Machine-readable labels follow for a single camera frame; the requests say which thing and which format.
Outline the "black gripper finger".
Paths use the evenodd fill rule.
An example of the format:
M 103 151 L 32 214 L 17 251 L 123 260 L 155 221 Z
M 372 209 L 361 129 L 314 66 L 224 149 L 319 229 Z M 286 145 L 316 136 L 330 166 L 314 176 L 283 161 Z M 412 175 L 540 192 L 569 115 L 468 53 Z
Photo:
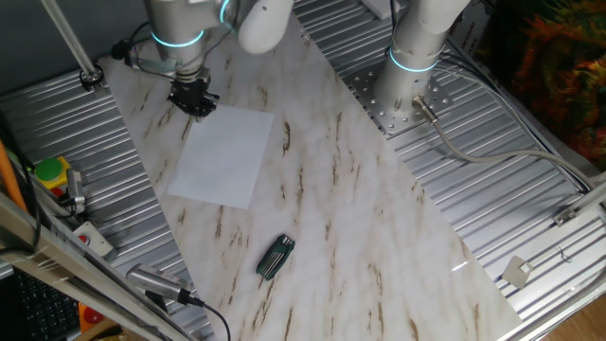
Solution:
M 187 103 L 183 101 L 183 99 L 176 93 L 170 93 L 168 96 L 168 101 L 173 103 L 176 107 L 181 109 L 184 113 L 188 114 L 189 109 Z
M 220 97 L 214 94 L 203 94 L 198 99 L 196 104 L 194 105 L 194 113 L 195 117 L 207 117 L 213 111 L 216 110 L 217 105 L 219 103 Z

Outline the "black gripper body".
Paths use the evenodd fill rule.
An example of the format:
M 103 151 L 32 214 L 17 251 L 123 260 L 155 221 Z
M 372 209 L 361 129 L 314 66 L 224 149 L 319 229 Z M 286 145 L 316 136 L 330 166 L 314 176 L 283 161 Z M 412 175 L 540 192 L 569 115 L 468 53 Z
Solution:
M 208 94 L 209 83 L 208 69 L 200 68 L 195 73 L 179 75 L 171 83 L 170 92 L 178 94 L 187 103 L 188 107 L 194 107 L 201 95 Z

